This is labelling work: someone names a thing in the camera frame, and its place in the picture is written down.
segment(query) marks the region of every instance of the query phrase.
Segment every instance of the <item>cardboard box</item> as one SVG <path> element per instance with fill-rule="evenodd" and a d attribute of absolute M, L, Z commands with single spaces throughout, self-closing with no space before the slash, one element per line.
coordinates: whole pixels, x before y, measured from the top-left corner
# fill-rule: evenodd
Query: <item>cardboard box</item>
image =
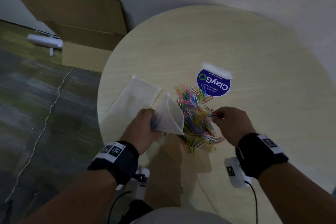
<path fill-rule="evenodd" d="M 63 40 L 62 64 L 102 72 L 127 34 L 119 0 L 21 0 Z"/>

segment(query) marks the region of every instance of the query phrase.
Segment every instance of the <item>right hand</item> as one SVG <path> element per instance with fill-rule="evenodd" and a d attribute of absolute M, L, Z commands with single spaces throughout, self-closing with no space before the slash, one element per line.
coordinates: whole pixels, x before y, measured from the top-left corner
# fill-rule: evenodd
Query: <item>right hand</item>
<path fill-rule="evenodd" d="M 215 112 L 212 121 L 220 128 L 223 137 L 234 147 L 244 136 L 255 133 L 246 112 L 234 107 L 221 107 Z"/>

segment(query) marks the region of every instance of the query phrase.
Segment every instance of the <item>wristband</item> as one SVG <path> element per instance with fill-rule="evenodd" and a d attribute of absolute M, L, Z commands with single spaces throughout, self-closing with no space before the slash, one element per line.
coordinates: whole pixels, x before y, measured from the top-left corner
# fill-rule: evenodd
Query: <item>wristband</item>
<path fill-rule="evenodd" d="M 288 162 L 279 146 L 267 136 L 256 133 L 248 134 L 239 141 L 236 156 L 244 173 L 256 179 L 271 165 Z"/>
<path fill-rule="evenodd" d="M 136 177 L 139 152 L 129 142 L 108 143 L 93 159 L 88 170 L 107 169 L 117 184 L 127 184 Z"/>

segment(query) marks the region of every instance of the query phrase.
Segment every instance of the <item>white roll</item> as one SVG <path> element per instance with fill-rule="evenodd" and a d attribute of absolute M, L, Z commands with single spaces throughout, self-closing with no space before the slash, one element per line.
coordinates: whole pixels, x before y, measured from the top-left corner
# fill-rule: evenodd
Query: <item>white roll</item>
<path fill-rule="evenodd" d="M 29 34 L 27 36 L 27 40 L 32 44 L 42 45 L 49 48 L 62 49 L 63 47 L 63 41 L 61 39 L 51 38 L 42 35 Z"/>

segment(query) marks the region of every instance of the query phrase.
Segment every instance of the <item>round table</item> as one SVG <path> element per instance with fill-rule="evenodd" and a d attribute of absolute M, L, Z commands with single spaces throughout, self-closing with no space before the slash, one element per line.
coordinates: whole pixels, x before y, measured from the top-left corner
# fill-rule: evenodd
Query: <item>round table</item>
<path fill-rule="evenodd" d="M 230 91 L 208 106 L 245 110 L 257 131 L 268 135 L 292 164 L 331 192 L 336 181 L 335 87 L 290 29 L 243 10 L 187 6 L 158 14 L 129 32 L 112 52 L 99 85 L 97 107 L 104 142 L 113 135 L 104 122 L 107 109 L 132 74 L 175 99 L 175 86 L 196 86 L 203 62 L 233 74 Z M 140 159 L 151 171 L 145 200 L 154 207 L 193 207 L 233 223 L 253 223 L 251 188 L 233 188 L 224 166 L 224 159 L 234 155 L 227 141 L 214 152 L 199 149 L 195 156 L 185 153 L 173 136 L 162 145 L 155 142 Z M 281 223 L 258 183 L 253 184 L 260 223 Z"/>

